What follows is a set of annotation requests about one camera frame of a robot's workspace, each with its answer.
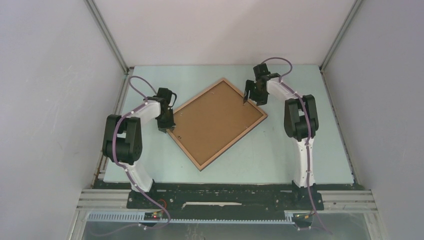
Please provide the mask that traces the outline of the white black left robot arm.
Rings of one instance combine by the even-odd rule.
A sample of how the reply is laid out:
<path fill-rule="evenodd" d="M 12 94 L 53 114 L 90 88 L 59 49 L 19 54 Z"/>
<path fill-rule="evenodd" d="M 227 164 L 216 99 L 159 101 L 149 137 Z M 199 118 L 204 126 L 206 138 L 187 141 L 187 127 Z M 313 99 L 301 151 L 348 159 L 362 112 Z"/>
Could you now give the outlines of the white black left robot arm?
<path fill-rule="evenodd" d="M 111 114 L 106 118 L 102 154 L 123 168 L 134 191 L 140 192 L 138 201 L 145 208 L 153 208 L 158 194 L 151 190 L 154 180 L 142 164 L 138 164 L 143 151 L 142 127 L 157 121 L 159 131 L 166 133 L 175 128 L 173 106 L 177 94 L 160 87 L 157 94 L 124 115 Z"/>

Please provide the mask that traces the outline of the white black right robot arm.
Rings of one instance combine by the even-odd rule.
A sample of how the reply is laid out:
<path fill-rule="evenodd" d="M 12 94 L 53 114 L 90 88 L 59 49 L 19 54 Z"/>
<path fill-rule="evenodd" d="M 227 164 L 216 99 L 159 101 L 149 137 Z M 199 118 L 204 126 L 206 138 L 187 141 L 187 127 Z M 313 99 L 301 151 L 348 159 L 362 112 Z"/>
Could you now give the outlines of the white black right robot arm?
<path fill-rule="evenodd" d="M 297 147 L 297 171 L 293 182 L 298 188 L 308 188 L 315 184 L 313 174 L 313 143 L 319 129 L 315 97 L 301 95 L 288 86 L 278 73 L 271 73 L 266 63 L 253 67 L 255 80 L 245 82 L 243 103 L 249 100 L 262 106 L 272 95 L 284 103 L 283 127 L 286 135 L 293 139 Z"/>

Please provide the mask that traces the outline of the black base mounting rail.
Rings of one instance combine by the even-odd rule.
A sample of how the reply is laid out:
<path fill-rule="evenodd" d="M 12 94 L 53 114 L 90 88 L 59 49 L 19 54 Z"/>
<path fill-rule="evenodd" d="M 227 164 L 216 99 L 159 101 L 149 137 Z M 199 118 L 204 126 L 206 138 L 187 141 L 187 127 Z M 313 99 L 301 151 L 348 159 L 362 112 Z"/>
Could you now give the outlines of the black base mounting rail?
<path fill-rule="evenodd" d="M 173 220 L 278 221 L 286 211 L 324 210 L 315 186 L 295 184 L 155 183 L 146 195 L 131 190 L 127 209 L 158 210 Z"/>

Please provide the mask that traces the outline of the aluminium extrusion base frame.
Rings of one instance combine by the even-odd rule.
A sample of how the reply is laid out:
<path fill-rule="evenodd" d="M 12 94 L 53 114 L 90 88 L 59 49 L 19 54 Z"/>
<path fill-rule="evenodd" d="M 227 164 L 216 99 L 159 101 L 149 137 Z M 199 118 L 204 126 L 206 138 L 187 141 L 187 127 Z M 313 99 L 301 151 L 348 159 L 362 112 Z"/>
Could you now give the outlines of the aluminium extrusion base frame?
<path fill-rule="evenodd" d="M 366 228 L 373 240 L 385 240 L 387 235 L 378 215 L 378 208 L 373 193 L 359 184 L 318 184 L 315 186 L 323 199 L 323 210 L 286 211 L 284 220 L 174 220 L 170 213 L 161 206 L 159 209 L 128 209 L 127 201 L 130 191 L 127 184 L 117 183 L 112 187 L 90 188 L 81 192 L 74 219 L 74 227 L 70 237 L 81 237 L 84 226 L 83 219 L 93 216 L 98 220 L 123 220 L 148 222 L 159 220 L 171 223 L 183 222 L 223 222 L 223 223 L 304 223 L 307 217 L 322 214 L 362 214 Z"/>

